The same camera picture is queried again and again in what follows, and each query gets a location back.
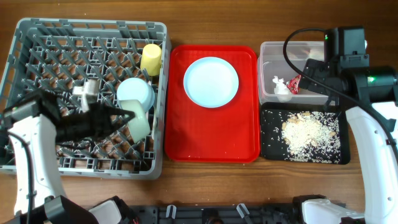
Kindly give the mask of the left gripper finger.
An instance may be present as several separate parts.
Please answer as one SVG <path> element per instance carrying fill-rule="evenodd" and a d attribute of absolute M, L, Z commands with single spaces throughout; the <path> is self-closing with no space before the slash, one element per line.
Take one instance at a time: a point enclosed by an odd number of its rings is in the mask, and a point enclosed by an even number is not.
<path fill-rule="evenodd" d="M 123 126 L 127 125 L 133 118 L 129 116 L 118 116 L 118 115 L 111 115 L 119 118 L 118 121 L 115 123 L 111 123 L 111 132 L 114 133 L 115 131 L 121 129 Z"/>
<path fill-rule="evenodd" d="M 131 118 L 134 118 L 136 116 L 135 112 L 129 110 L 123 110 L 120 108 L 112 108 L 112 107 L 106 107 L 105 109 L 109 115 L 129 116 Z"/>

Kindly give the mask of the green bowl with food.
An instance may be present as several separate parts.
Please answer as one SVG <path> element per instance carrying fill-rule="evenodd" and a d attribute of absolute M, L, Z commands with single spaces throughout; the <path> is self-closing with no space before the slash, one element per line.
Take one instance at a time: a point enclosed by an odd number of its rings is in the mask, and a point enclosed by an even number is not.
<path fill-rule="evenodd" d="M 122 100 L 119 102 L 121 109 L 134 113 L 132 115 L 126 114 L 125 119 L 128 119 L 128 128 L 134 143 L 144 139 L 150 133 L 150 126 L 146 116 L 146 112 L 138 100 Z"/>

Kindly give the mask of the light blue bowl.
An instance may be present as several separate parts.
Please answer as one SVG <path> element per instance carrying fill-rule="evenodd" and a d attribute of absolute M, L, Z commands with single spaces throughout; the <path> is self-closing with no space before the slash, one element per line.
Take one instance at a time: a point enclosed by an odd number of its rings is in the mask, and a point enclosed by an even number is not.
<path fill-rule="evenodd" d="M 122 101 L 138 100 L 144 111 L 148 112 L 155 101 L 155 92 L 151 85 L 140 78 L 128 78 L 121 82 L 116 91 L 118 105 Z"/>

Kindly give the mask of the yellow plastic cup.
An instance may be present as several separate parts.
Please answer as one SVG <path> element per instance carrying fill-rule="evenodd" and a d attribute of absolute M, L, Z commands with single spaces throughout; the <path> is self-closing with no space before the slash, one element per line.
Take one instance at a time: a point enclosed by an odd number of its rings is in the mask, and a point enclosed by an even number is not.
<path fill-rule="evenodd" d="M 147 44 L 142 51 L 140 69 L 145 69 L 149 76 L 157 76 L 162 66 L 162 49 L 156 44 Z"/>

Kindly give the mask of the red snack wrapper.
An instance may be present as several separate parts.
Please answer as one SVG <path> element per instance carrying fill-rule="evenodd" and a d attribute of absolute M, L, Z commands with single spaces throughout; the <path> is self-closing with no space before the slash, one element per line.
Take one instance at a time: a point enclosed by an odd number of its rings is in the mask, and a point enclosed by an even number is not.
<path fill-rule="evenodd" d="M 296 95 L 299 92 L 299 83 L 301 80 L 301 75 L 297 75 L 296 77 L 294 77 L 293 79 L 291 79 L 289 82 L 287 82 L 287 88 L 290 90 L 290 92 L 293 95 Z"/>

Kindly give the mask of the white tissue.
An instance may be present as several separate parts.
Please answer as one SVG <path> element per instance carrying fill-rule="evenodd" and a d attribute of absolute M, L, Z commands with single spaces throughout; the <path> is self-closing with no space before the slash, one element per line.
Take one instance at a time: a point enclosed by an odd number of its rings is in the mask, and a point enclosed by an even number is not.
<path fill-rule="evenodd" d="M 272 81 L 275 83 L 274 94 L 281 103 L 288 102 L 292 99 L 292 93 L 288 89 L 283 78 L 274 76 Z"/>

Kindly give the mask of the white plastic spoon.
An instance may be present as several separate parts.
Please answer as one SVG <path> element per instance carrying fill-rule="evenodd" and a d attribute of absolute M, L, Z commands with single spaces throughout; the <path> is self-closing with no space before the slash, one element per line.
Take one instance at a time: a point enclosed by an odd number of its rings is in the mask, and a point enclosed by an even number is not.
<path fill-rule="evenodd" d="M 154 106 L 152 108 L 153 108 L 154 114 L 153 114 L 151 137 L 152 137 L 152 140 L 155 141 L 155 133 L 156 133 L 156 128 L 157 128 L 158 121 L 157 121 L 156 108 Z"/>

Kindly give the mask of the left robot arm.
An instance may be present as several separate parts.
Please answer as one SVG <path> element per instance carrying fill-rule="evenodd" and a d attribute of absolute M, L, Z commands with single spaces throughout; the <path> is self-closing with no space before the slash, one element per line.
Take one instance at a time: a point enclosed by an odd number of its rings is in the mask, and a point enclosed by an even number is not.
<path fill-rule="evenodd" d="M 6 108 L 1 132 L 12 143 L 18 187 L 10 223 L 139 223 L 117 196 L 89 210 L 68 199 L 55 152 L 63 142 L 109 136 L 135 116 L 101 103 L 90 104 L 87 112 L 62 116 L 57 96 L 43 90 Z"/>

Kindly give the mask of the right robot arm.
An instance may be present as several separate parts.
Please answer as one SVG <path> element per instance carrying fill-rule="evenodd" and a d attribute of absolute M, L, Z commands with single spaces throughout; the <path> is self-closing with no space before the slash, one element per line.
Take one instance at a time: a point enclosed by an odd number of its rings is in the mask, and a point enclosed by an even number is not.
<path fill-rule="evenodd" d="M 324 59 L 309 59 L 300 88 L 328 96 L 343 110 L 358 148 L 365 211 L 329 201 L 301 202 L 304 223 L 397 223 L 397 72 L 371 67 L 363 27 L 321 29 Z"/>

